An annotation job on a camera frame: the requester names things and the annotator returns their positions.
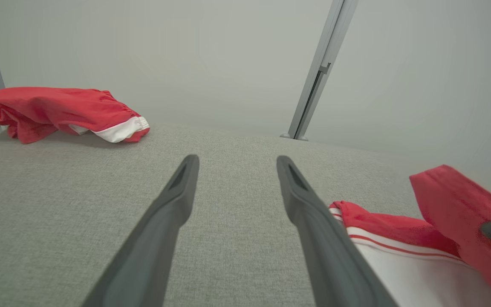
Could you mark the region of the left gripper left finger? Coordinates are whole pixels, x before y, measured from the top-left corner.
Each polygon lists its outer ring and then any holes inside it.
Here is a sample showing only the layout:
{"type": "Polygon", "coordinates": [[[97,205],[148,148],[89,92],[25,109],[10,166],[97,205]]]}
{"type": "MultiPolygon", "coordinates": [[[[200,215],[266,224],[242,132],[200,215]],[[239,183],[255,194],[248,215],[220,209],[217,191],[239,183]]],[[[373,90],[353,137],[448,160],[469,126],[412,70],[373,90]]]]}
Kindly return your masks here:
{"type": "Polygon", "coordinates": [[[179,229],[191,215],[199,157],[186,156],[83,302],[84,307],[161,307],[179,229]]]}

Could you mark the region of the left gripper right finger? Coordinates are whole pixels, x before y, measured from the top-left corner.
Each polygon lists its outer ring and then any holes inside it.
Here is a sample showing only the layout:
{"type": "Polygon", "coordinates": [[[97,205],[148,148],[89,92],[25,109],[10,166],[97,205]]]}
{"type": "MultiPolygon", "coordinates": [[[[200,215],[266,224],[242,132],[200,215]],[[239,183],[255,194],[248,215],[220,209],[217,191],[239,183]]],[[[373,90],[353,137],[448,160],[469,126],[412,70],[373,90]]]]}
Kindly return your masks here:
{"type": "Polygon", "coordinates": [[[318,307],[395,307],[341,221],[288,156],[277,157],[285,211],[296,227],[318,307]]]}

